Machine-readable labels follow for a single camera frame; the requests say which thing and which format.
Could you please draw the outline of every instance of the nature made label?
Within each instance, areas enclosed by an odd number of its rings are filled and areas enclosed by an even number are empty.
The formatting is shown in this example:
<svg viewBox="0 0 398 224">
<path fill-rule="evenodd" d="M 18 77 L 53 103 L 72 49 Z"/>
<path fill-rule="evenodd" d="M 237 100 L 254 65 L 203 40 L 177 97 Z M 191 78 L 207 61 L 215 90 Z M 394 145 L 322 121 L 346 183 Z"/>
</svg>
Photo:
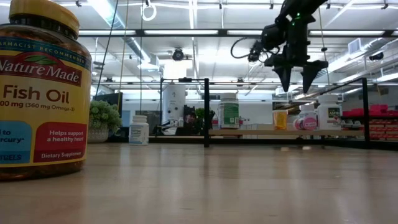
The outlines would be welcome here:
<svg viewBox="0 0 398 224">
<path fill-rule="evenodd" d="M 0 167 L 85 159 L 90 67 L 57 45 L 0 37 Z"/>
</svg>

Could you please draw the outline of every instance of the white pill bottle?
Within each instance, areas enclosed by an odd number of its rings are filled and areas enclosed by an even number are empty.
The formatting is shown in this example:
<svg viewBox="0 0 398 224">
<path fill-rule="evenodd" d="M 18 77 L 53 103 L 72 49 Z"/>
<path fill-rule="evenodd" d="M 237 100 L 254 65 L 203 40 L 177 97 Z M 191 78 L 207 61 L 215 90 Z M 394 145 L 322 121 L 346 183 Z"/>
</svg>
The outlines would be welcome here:
<svg viewBox="0 0 398 224">
<path fill-rule="evenodd" d="M 135 115 L 130 124 L 129 144 L 146 146 L 149 143 L 149 124 L 147 116 Z"/>
<path fill-rule="evenodd" d="M 318 97 L 319 130 L 341 130 L 341 107 L 337 104 L 337 95 Z"/>
</svg>

